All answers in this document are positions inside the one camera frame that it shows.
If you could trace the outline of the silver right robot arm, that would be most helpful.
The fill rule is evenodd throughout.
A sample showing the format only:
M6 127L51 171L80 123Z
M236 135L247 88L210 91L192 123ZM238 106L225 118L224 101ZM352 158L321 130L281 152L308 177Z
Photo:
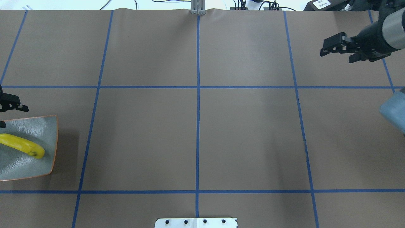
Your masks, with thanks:
M404 49L404 1L370 0L369 4L377 6L378 20L356 36L349 37L345 32L339 32L324 39L321 57L331 53L349 53L349 63L375 62Z

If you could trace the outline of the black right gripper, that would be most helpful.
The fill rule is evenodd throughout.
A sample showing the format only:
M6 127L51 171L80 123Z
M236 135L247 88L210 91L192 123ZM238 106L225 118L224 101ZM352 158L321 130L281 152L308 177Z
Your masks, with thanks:
M324 39L320 56L323 57L331 53L354 53L354 42L358 47L358 52L349 56L349 63L366 60L375 62L390 56L393 52L393 48L387 44L383 37L382 23L374 22L355 37L350 38L345 32L340 32Z

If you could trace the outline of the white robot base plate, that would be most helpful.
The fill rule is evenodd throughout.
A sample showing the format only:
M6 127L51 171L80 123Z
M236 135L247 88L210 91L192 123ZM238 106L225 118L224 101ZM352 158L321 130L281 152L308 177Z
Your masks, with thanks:
M237 228L237 218L161 218L155 228Z

